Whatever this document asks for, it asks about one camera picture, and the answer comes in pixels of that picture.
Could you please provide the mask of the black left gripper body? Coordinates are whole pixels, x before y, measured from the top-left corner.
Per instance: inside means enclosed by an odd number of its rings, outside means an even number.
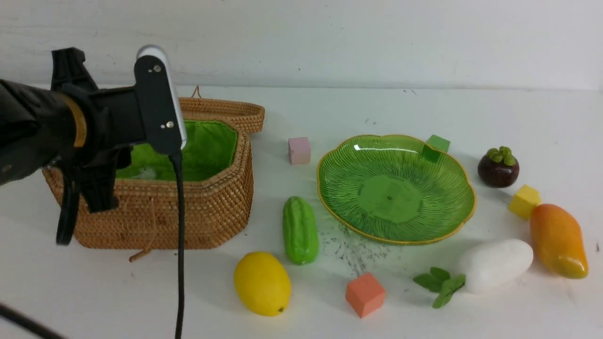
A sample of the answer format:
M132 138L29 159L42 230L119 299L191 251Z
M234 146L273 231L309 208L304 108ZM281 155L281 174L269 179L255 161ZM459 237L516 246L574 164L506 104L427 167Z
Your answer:
M145 137L134 87L100 89L84 62L78 48L52 51L51 90L70 105L76 124L73 149L56 161L63 176L58 245L73 238L81 198L91 214L118 208L116 172L131 164L133 145Z

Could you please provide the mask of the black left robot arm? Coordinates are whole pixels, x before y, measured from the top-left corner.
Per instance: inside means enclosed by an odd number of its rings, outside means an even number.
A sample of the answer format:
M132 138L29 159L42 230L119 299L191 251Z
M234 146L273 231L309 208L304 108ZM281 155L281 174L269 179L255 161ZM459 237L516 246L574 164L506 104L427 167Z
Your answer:
M118 207L116 172L129 166L132 147L146 135L132 87L100 89L84 65L84 52L75 47L52 51L52 62L49 90L1 80L1 183L41 168L59 169L56 243L68 245L81 197L92 213Z

